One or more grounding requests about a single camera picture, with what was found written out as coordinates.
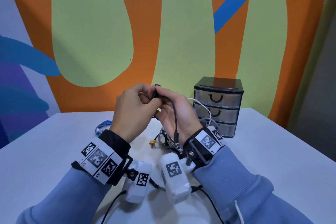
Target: painted wall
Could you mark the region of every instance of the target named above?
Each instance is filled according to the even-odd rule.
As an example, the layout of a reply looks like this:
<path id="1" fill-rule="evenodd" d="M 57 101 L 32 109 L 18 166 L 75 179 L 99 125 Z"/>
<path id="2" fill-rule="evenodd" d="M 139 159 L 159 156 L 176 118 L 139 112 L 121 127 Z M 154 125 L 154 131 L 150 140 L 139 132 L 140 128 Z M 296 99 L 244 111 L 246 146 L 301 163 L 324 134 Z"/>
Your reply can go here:
<path id="1" fill-rule="evenodd" d="M 202 76 L 241 79 L 242 106 L 285 126 L 323 3 L 0 0 L 2 145 L 58 111 L 113 110 L 137 82 L 191 96 Z"/>

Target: black drawer handle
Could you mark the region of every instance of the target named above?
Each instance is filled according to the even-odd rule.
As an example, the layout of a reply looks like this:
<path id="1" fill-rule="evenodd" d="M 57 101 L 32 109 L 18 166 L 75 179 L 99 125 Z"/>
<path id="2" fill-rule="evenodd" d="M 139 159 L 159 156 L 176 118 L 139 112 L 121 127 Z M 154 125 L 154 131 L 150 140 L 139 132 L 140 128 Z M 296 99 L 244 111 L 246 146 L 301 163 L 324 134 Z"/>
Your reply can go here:
<path id="1" fill-rule="evenodd" d="M 212 94 L 210 94 L 209 96 L 210 96 L 210 100 L 211 100 L 212 102 L 214 102 L 214 103 L 219 103 L 220 101 L 223 100 L 223 95 L 220 96 L 220 99 L 219 99 L 219 100 L 213 100 L 213 99 L 212 99 Z"/>
<path id="2" fill-rule="evenodd" d="M 212 116 L 212 117 L 218 117 L 218 116 L 221 115 L 221 111 L 220 111 L 220 110 L 218 110 L 218 114 L 212 114 L 211 111 L 210 111 L 210 113 L 211 113 L 211 116 Z"/>

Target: forearm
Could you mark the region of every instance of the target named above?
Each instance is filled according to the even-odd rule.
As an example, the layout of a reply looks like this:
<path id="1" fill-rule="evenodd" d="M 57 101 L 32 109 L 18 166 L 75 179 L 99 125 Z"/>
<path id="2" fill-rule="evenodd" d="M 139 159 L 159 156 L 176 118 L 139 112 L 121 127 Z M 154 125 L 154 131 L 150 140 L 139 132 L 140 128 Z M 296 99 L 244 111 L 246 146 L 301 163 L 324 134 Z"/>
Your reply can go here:
<path id="1" fill-rule="evenodd" d="M 205 167 L 194 171 L 208 192 L 222 220 L 240 223 L 237 204 L 245 223 L 310 223 L 300 211 L 272 194 L 265 177 L 253 175 L 228 146 L 219 150 Z"/>
<path id="2" fill-rule="evenodd" d="M 91 224 L 110 188 L 71 168 L 43 201 L 20 214 L 16 224 Z"/>

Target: drawer unit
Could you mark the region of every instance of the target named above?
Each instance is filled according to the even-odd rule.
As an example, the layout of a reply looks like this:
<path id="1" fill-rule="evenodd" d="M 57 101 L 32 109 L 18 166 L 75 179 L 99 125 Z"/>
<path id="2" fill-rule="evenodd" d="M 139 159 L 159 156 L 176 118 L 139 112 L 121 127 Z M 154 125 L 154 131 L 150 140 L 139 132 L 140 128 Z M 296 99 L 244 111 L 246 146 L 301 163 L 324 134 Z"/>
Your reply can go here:
<path id="1" fill-rule="evenodd" d="M 203 77 L 194 87 L 194 98 L 204 105 L 239 108 L 244 93 L 239 79 Z"/>
<path id="2" fill-rule="evenodd" d="M 208 121 L 201 121 L 201 124 L 205 127 Z M 236 124 L 226 124 L 224 122 L 217 121 L 217 124 L 220 128 L 223 137 L 234 137 L 236 132 Z M 213 122 L 210 125 L 214 126 L 217 129 L 216 124 Z"/>
<path id="3" fill-rule="evenodd" d="M 212 119 L 216 121 L 223 121 L 223 122 L 231 122 L 235 123 L 237 122 L 238 117 L 238 109 L 226 109 L 226 108 L 220 108 L 220 107 L 210 107 L 206 106 L 210 112 Z M 201 118 L 209 118 L 209 112 L 201 105 L 195 103 L 194 105 L 195 111 L 197 115 Z"/>

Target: hand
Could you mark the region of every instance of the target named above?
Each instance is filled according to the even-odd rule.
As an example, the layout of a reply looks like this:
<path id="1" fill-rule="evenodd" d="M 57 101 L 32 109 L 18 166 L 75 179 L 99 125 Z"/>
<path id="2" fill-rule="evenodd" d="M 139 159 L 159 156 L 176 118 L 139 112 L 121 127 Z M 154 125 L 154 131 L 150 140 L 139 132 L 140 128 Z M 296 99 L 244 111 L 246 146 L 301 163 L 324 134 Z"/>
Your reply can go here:
<path id="1" fill-rule="evenodd" d="M 162 105 L 159 98 L 149 101 L 154 90 L 155 86 L 143 83 L 124 90 L 117 97 L 110 130 L 128 143 L 139 136 L 148 126 L 159 106 Z"/>
<path id="2" fill-rule="evenodd" d="M 156 86 L 156 91 L 165 97 L 170 98 L 174 104 L 176 109 L 177 116 L 177 132 L 178 132 L 178 140 L 181 146 L 184 145 L 185 141 L 193 133 L 197 130 L 201 129 L 203 126 L 198 120 L 191 104 L 188 102 L 187 98 L 179 93 L 174 91 L 161 88 L 160 86 Z M 160 107 L 161 112 L 157 111 L 155 116 L 161 122 L 163 128 L 167 132 L 167 134 L 174 138 L 175 132 L 175 117 L 172 104 L 170 102 L 166 102 L 164 99 L 163 105 Z"/>

